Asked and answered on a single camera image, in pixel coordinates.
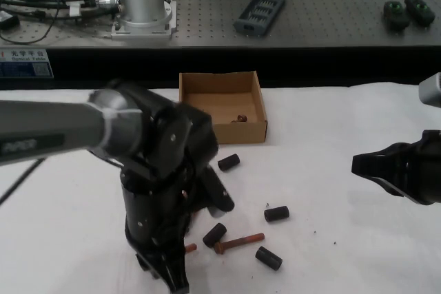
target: white plastic part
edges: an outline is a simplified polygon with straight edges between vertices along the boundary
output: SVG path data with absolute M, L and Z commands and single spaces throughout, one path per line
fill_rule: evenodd
M 69 16 L 71 17 L 81 16 L 80 9 L 81 9 L 81 4 L 84 3 L 84 0 L 78 0 L 78 1 L 65 0 L 65 1 L 66 4 L 69 6 Z

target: white tabletop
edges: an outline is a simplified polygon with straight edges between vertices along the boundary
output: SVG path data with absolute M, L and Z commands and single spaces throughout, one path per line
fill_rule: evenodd
M 178 98 L 177 90 L 158 93 Z M 15 91 L 0 99 L 70 102 L 87 94 Z M 212 165 L 236 203 L 220 219 L 224 239 L 263 232 L 262 245 L 283 265 L 274 272 L 256 260 L 259 243 L 216 255 L 202 237 L 218 220 L 203 211 L 186 238 L 198 245 L 187 256 L 191 293 L 441 293 L 440 206 L 390 196 L 351 173 L 355 154 L 441 129 L 441 109 L 420 103 L 416 86 L 392 83 L 263 97 L 267 142 L 222 146 Z M 240 166 L 221 173 L 216 161 L 232 153 Z M 29 164 L 0 167 L 0 190 Z M 290 219 L 267 224 L 267 203 L 287 205 Z M 86 151 L 49 158 L 0 208 L 0 293 L 168 293 L 139 267 L 124 218 L 118 169 Z

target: label sticker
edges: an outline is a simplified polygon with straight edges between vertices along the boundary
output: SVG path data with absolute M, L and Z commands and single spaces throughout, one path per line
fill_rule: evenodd
M 0 78 L 53 78 L 44 49 L 0 49 Z

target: gray plastic tray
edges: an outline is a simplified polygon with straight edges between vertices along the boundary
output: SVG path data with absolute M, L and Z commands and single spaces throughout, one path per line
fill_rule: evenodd
M 251 0 L 234 23 L 236 31 L 250 36 L 262 36 L 276 17 L 285 0 Z

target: black cylinder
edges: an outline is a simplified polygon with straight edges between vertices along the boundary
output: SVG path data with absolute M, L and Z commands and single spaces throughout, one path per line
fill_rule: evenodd
M 273 209 L 267 209 L 263 212 L 267 222 L 273 222 L 274 220 L 283 220 L 289 217 L 289 209 L 287 206 L 277 207 Z
M 237 154 L 233 154 L 228 156 L 227 158 L 224 158 L 223 160 L 218 161 L 219 169 L 222 171 L 227 171 L 228 169 L 231 169 L 235 165 L 238 165 L 240 163 L 240 158 Z
M 265 247 L 260 247 L 256 252 L 256 258 L 271 269 L 277 271 L 283 260 Z
M 227 228 L 224 226 L 224 224 L 218 223 L 205 235 L 202 241 L 208 248 L 213 248 L 214 244 L 216 244 L 226 233 Z

